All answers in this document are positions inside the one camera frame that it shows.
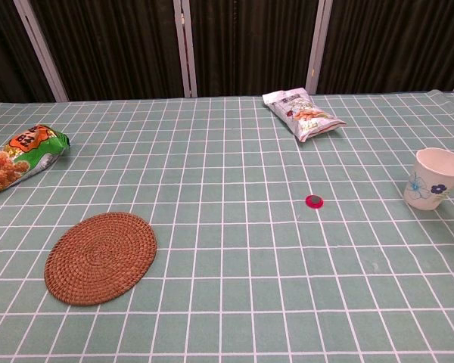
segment blue flower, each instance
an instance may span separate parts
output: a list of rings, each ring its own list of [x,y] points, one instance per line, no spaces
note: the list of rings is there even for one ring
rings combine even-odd
[[[447,187],[444,184],[432,185],[431,193],[441,194],[443,191],[446,191]]]
[[[407,190],[409,191],[409,196],[412,199],[427,199],[431,196],[430,191],[427,189],[424,179],[420,176],[417,176],[417,173],[414,172],[414,175],[411,175],[409,178],[409,183],[407,184]]]

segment snack bag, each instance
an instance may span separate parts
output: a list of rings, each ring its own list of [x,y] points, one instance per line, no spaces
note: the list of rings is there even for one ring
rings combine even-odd
[[[15,136],[0,149],[0,191],[48,168],[69,146],[66,135],[44,125]]]
[[[347,124],[317,108],[304,88],[268,93],[263,100],[301,142]]]

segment black curtain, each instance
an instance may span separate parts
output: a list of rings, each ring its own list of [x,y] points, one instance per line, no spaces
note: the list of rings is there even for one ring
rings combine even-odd
[[[51,102],[39,60],[13,0],[0,0],[0,102]]]
[[[304,87],[318,0],[190,0],[199,96]]]
[[[317,93],[454,88],[454,0],[334,0]]]
[[[183,96],[171,0],[32,0],[71,101]]]

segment brown coaster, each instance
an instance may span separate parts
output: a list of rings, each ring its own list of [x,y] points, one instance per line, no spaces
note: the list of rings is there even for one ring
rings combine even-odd
[[[128,213],[80,222],[56,243],[45,264],[45,284],[71,305],[105,303],[132,288],[157,252],[151,226]]]

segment white paper cup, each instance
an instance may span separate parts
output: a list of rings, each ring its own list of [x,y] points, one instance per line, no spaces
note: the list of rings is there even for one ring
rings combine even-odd
[[[447,198],[452,188],[454,153],[437,147],[417,151],[403,199],[415,208],[433,210]]]

